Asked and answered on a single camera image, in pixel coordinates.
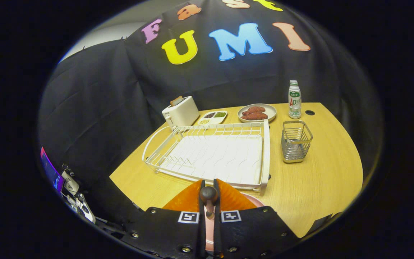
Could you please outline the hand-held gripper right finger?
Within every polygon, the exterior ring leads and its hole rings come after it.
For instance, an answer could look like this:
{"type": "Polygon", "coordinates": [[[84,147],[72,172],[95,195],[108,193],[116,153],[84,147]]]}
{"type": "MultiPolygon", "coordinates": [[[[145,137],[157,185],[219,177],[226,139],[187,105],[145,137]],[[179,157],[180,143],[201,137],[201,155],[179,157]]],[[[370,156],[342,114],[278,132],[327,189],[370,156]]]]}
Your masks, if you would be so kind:
{"type": "Polygon", "coordinates": [[[215,203],[213,254],[216,259],[271,259],[294,246],[300,239],[270,206],[248,210],[221,210],[225,194],[214,180],[215,203]]]}

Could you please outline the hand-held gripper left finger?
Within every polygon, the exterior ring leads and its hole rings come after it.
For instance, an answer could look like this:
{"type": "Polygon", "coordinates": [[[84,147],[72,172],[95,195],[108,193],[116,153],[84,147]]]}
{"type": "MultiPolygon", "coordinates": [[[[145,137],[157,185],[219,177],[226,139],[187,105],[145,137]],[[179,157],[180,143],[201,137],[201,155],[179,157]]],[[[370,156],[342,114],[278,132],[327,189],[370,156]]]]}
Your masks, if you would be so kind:
{"type": "Polygon", "coordinates": [[[181,209],[148,208],[138,221],[126,225],[122,241],[159,259],[205,259],[206,223],[200,190],[205,181],[185,190],[181,209]]]}

